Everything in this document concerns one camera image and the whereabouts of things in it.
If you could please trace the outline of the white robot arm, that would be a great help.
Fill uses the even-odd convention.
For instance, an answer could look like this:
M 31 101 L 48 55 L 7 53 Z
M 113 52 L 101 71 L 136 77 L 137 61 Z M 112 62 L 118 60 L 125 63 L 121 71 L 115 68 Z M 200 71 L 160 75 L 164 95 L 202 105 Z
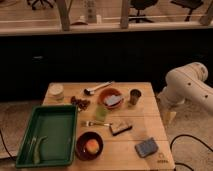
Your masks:
M 176 116 L 174 108 L 190 100 L 213 115 L 213 88 L 205 84 L 207 67 L 200 62 L 192 62 L 170 70 L 165 77 L 166 86 L 158 94 L 161 117 L 168 126 Z

